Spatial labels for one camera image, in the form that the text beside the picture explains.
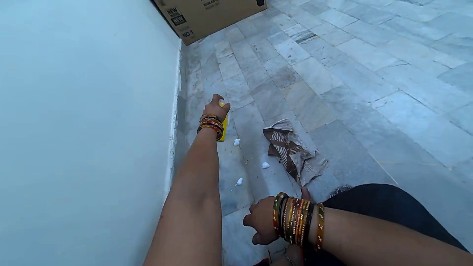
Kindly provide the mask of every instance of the forearm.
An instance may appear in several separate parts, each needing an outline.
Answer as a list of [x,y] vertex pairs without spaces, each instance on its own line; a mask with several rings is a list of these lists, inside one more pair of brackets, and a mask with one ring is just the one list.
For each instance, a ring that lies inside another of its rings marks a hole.
[[[309,241],[316,243],[314,210]],[[456,247],[381,219],[325,208],[323,249],[347,265],[472,265]]]

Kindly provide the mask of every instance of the floor tile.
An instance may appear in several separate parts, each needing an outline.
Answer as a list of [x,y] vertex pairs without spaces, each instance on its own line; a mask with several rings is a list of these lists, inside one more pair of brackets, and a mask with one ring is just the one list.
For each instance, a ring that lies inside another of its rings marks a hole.
[[430,47],[468,62],[473,61],[473,38],[458,33],[429,44]]
[[245,39],[245,36],[241,33],[238,27],[234,27],[228,31],[225,31],[225,38],[229,43],[234,44]]
[[329,160],[325,172],[333,173],[343,186],[369,183],[395,185],[392,178],[340,120],[312,130],[309,134],[320,152]]
[[300,80],[299,74],[297,74],[289,63],[279,54],[277,57],[266,61],[263,66],[276,86],[280,89]]
[[222,257],[225,266],[255,265],[268,257],[266,246],[252,244],[256,231],[243,226],[243,218],[250,213],[249,208],[246,206],[222,219]]
[[315,36],[312,31],[304,28],[299,23],[285,29],[284,32],[298,44]]
[[345,27],[346,25],[358,20],[357,18],[334,9],[327,10],[324,13],[318,15],[318,17],[339,28]]
[[401,133],[347,86],[332,89],[321,97],[365,148]]
[[270,78],[268,72],[266,72],[266,69],[256,56],[241,61],[240,68],[250,90],[254,90]]
[[387,67],[377,71],[377,74],[439,114],[472,101],[469,94],[411,65]]
[[473,104],[462,106],[446,115],[453,124],[473,135]]
[[341,30],[341,29],[336,29],[335,31],[322,35],[320,36],[322,39],[327,41],[333,46],[337,46],[339,44],[343,44],[344,42],[347,42],[351,39],[353,39],[355,36]]
[[347,54],[320,37],[302,42],[300,46],[326,67],[331,67],[348,58]]
[[395,92],[373,107],[446,167],[473,157],[473,136],[412,97]]
[[286,14],[279,14],[271,19],[271,21],[276,24],[281,30],[285,30],[291,26],[297,24],[297,22]]
[[395,1],[381,10],[409,18],[415,21],[429,21],[442,14],[442,11],[414,5],[408,2]]
[[343,84],[338,77],[331,74],[325,66],[313,57],[293,65],[293,68],[318,95]]
[[250,46],[258,59],[263,63],[279,55],[278,51],[267,39],[254,41],[250,43]]
[[352,59],[335,64],[329,70],[366,102],[373,102],[397,91],[397,87]]
[[250,44],[246,41],[240,41],[231,45],[233,54],[238,62],[250,57],[256,57],[256,54],[250,47]]
[[343,30],[374,46],[383,45],[396,38],[394,31],[381,29],[360,20],[344,27]]
[[388,42],[382,48],[386,52],[433,76],[438,76],[450,68],[455,68],[465,63],[465,61],[448,54],[401,37]]
[[309,12],[305,11],[301,12],[300,14],[293,16],[293,20],[297,21],[299,24],[304,26],[305,28],[312,29],[322,23],[323,20],[317,18],[316,16],[310,14]]
[[276,44],[274,48],[290,65],[299,63],[310,57],[310,55],[292,39]]
[[228,101],[232,105],[233,110],[235,110],[237,106],[241,106],[241,102],[245,103],[248,101],[248,97],[242,98],[250,93],[250,88],[243,74],[240,73],[223,82],[227,91]]
[[388,21],[394,18],[396,15],[391,14],[386,11],[381,11],[376,8],[372,8],[367,5],[358,5],[350,10],[344,11],[345,14],[348,14],[354,18],[358,18],[364,22],[368,22],[373,25],[379,25],[385,21]]
[[254,202],[249,182],[243,182],[241,186],[235,186],[241,177],[247,181],[245,163],[243,162],[240,147],[233,146],[233,140],[237,136],[226,135],[225,138],[224,142],[217,143],[220,162],[220,204],[222,205],[223,216]]
[[382,26],[387,26],[390,29],[395,30],[399,35],[413,41],[420,39],[420,43],[430,43],[432,41],[440,40],[441,38],[448,35],[447,32],[437,28],[429,27],[423,22],[418,22],[403,17],[395,17],[383,23]]
[[377,71],[398,61],[397,58],[358,38],[351,39],[337,48],[372,71]]
[[457,86],[463,91],[473,94],[473,62],[466,63],[442,73],[438,78],[446,83]]
[[251,94],[264,121],[290,110],[286,100],[271,79],[258,86]]
[[306,131],[335,119],[331,108],[304,81],[294,83],[281,92]]
[[319,14],[324,13],[325,11],[329,10],[330,7],[319,3],[317,0],[311,0],[305,4],[300,5],[300,8],[309,12],[310,14],[317,16]]
[[202,71],[197,70],[190,73],[187,80],[187,98],[203,90]]

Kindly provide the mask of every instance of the wall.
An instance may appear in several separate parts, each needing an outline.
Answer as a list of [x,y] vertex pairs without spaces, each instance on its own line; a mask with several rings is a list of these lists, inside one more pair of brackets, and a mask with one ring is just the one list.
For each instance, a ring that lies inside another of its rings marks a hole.
[[140,265],[180,40],[149,0],[0,3],[0,265]]

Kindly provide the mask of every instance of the bangle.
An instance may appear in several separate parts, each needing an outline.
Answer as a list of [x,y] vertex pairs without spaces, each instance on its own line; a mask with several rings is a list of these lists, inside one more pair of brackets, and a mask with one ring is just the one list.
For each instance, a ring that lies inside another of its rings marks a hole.
[[315,247],[316,251],[320,251],[322,249],[322,244],[324,243],[324,205],[322,203],[318,203],[317,206],[319,207],[319,223],[317,227],[317,242]]

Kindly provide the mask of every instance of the finger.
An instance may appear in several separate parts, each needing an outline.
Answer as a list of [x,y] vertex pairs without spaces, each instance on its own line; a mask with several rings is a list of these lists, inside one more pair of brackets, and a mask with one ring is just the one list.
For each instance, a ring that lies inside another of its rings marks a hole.
[[303,186],[303,187],[300,188],[300,191],[302,193],[302,199],[310,201],[310,192],[309,192],[309,190],[305,186]]
[[219,100],[223,100],[223,97],[215,93],[212,97],[211,103],[219,103]]
[[256,208],[256,204],[251,204],[250,206],[250,213],[253,213],[254,209]]
[[224,106],[222,106],[223,110],[225,110],[225,112],[229,112],[230,111],[230,103],[227,103],[225,104]]
[[251,214],[245,215],[245,217],[243,218],[243,225],[244,226],[251,226],[252,225],[252,223],[251,223]]
[[253,245],[258,245],[262,243],[260,233],[254,234],[252,242],[253,242]]

